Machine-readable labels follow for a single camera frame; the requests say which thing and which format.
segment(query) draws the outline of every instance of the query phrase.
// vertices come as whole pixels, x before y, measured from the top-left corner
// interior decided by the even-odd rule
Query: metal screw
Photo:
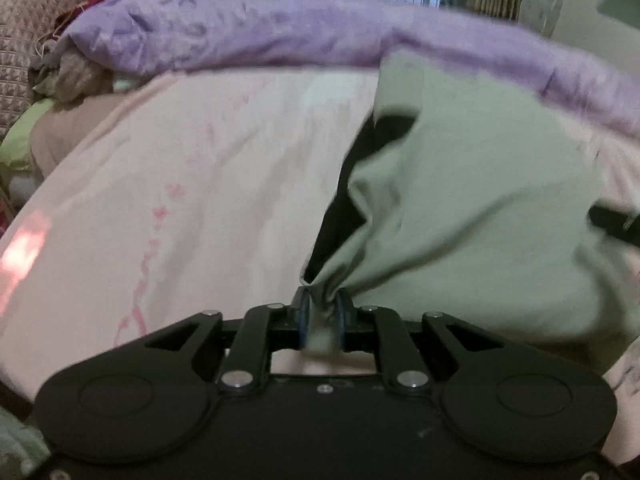
[[[254,381],[254,376],[245,370],[232,370],[222,376],[222,382],[230,388],[242,388]]]
[[[71,476],[66,471],[56,469],[49,475],[49,480],[71,480]]]
[[[319,394],[330,394],[334,390],[334,387],[330,384],[320,384],[316,389]]]
[[[420,388],[429,382],[427,375],[417,370],[400,372],[398,377],[396,377],[396,380],[398,380],[398,383],[402,384],[402,386],[406,386],[407,388]]]

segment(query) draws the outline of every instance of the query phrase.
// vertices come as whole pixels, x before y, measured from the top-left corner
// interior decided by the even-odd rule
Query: silver rivet
[[[429,382],[427,375],[417,370],[407,370],[400,372],[397,377],[398,383],[407,388],[420,388]]]
[[[49,475],[49,480],[71,480],[71,475],[66,471],[56,469]]]
[[[222,376],[222,382],[230,388],[243,388],[251,384],[253,380],[254,376],[245,370],[232,370]]]

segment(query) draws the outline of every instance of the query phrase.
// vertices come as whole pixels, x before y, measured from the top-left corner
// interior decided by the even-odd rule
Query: lavender comforter
[[[640,82],[517,25],[382,0],[108,0],[70,42],[140,76],[225,66],[377,67],[408,48],[457,70],[487,70],[547,102],[640,138]]]

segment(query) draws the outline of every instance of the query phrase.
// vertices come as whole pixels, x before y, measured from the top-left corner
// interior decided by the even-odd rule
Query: green cloth
[[[49,458],[42,434],[0,408],[0,478],[23,480]]]
[[[597,166],[538,96],[396,53],[373,116],[415,122],[354,166],[352,207],[335,221],[355,209],[362,222],[311,281],[303,273],[316,308],[329,314],[343,288],[358,307],[445,312],[600,373],[613,366],[640,333],[638,294],[620,244],[587,221]],[[321,349],[312,328],[307,349]]]
[[[640,0],[604,0],[598,10],[640,30]]]
[[[29,135],[54,102],[53,99],[38,101],[20,116],[0,145],[0,164],[14,171],[31,170]]]

